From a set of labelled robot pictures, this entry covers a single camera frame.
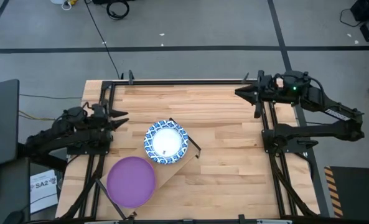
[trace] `yellow cable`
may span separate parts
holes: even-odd
[[[36,118],[34,116],[31,116],[21,110],[19,110],[18,112],[22,113],[23,115],[27,116],[29,119],[35,119],[35,120],[39,120],[39,121],[54,121],[55,119],[52,118]]]

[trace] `floor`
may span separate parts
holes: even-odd
[[[365,113],[364,139],[319,139],[314,150],[322,175],[327,165],[369,167],[369,43],[358,28],[339,22],[340,11],[354,2],[136,0],[129,2],[130,13],[122,21],[109,19],[101,6],[89,7],[119,73],[130,69],[137,79],[308,71],[331,99]],[[356,23],[348,11],[343,20]],[[63,11],[49,0],[0,0],[0,81],[19,79],[23,94],[81,97],[86,80],[117,79],[103,47],[83,1]],[[20,97],[22,111],[44,118],[78,104]],[[322,113],[305,116],[332,121]],[[50,125],[20,118],[19,140]],[[329,199],[328,190],[324,194]],[[49,209],[33,218],[53,215]]]

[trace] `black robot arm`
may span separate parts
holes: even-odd
[[[93,110],[93,114],[88,116],[84,109],[86,106]],[[127,112],[109,110],[108,104],[94,104],[89,107],[85,103],[82,107],[64,110],[50,129],[27,138],[19,156],[29,157],[33,162],[63,172],[64,165],[49,155],[51,151],[67,147],[74,150],[74,154],[105,154],[113,140],[111,132],[129,120],[110,118],[126,114]]]
[[[312,81],[319,87],[312,86]],[[306,127],[277,124],[272,140],[278,146],[285,146],[287,140],[299,137],[332,136],[344,141],[364,138],[361,131],[363,113],[328,98],[322,85],[308,76],[307,72],[288,71],[284,75],[271,76],[259,71],[255,85],[239,88],[235,90],[235,94],[256,106],[255,118],[259,118],[262,113],[261,104],[269,101],[290,103],[293,106],[300,104],[305,110],[320,111],[338,119],[333,124]]]

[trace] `white object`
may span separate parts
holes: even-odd
[[[54,4],[60,4],[61,5],[61,8],[63,10],[65,10],[65,11],[68,11],[68,10],[70,10],[72,8],[71,3],[69,1],[67,1],[67,0],[50,0],[50,1],[52,3],[54,3]]]
[[[54,170],[49,170],[30,177],[30,202],[33,202],[30,205],[31,214],[58,204],[56,185],[57,177],[54,174]]]
[[[159,130],[152,140],[155,152],[163,157],[170,157],[180,150],[182,137],[172,128]]]

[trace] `wooden table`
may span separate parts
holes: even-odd
[[[98,103],[101,80],[86,82],[82,103]],[[118,86],[113,109],[127,111],[130,119],[114,132],[103,175],[121,157],[144,148],[144,135],[155,121],[174,118],[202,148],[143,206],[136,219],[237,219],[278,218],[278,206],[268,155],[261,138],[261,119],[253,118],[250,103],[234,95],[241,85],[126,85]],[[297,125],[290,105],[276,105],[280,123]],[[271,117],[268,114],[270,127]],[[311,210],[318,213],[317,200],[307,162],[286,154],[292,186]],[[56,217],[63,215],[83,188],[88,156],[80,156],[67,167]],[[289,214],[286,192],[281,186]],[[93,192],[88,197],[90,214]],[[121,217],[103,192],[98,220]]]

